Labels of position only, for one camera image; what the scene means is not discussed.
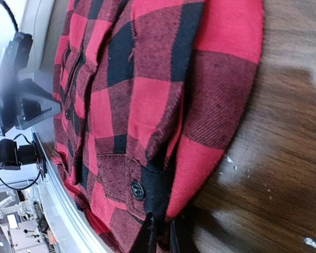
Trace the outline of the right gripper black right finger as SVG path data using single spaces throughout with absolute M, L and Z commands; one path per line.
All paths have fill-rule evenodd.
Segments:
M 183 228 L 178 220 L 170 225 L 170 252 L 180 253 L 182 249 Z

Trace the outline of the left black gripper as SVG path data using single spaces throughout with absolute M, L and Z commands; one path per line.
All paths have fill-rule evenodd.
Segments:
M 32 79 L 24 79 L 19 84 L 18 73 L 27 67 L 32 44 L 31 34 L 17 32 L 3 49 L 0 59 L 0 136 L 14 125 L 19 130 L 26 130 L 61 113 L 61 103 Z

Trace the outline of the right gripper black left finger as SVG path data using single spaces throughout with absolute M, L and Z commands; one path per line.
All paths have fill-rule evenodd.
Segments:
M 156 253 L 157 224 L 153 213 L 148 213 L 130 250 L 134 253 Z

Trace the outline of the red black plaid shirt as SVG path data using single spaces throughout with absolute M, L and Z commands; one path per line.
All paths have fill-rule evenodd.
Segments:
M 130 252 L 197 252 L 184 208 L 218 166 L 261 59 L 262 1 L 70 1 L 55 59 L 57 165 L 93 230 Z

